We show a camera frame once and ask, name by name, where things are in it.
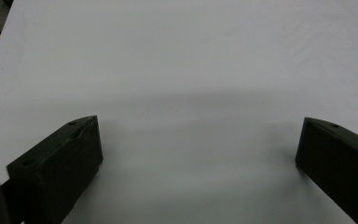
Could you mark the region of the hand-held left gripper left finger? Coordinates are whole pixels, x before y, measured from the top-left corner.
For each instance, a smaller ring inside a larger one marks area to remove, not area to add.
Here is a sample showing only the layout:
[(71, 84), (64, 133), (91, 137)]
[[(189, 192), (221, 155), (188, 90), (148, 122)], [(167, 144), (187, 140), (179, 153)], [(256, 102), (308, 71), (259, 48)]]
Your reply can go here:
[(61, 224), (98, 173), (98, 118), (72, 120), (7, 166), (25, 224)]

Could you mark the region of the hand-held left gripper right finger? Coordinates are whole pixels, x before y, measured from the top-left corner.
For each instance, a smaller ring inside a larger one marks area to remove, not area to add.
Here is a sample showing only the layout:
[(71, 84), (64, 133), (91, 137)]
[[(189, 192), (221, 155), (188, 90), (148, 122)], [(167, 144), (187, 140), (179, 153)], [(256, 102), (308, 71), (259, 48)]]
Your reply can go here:
[(358, 224), (358, 134), (305, 118), (296, 166)]

